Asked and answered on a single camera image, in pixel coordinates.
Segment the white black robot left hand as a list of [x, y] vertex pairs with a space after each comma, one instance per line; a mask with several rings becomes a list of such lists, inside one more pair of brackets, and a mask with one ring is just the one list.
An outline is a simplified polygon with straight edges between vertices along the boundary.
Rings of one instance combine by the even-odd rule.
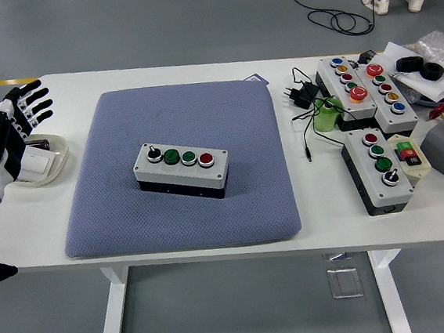
[[0, 185], [17, 180], [24, 155], [24, 139], [52, 116], [49, 89], [35, 80], [10, 90], [0, 103]]

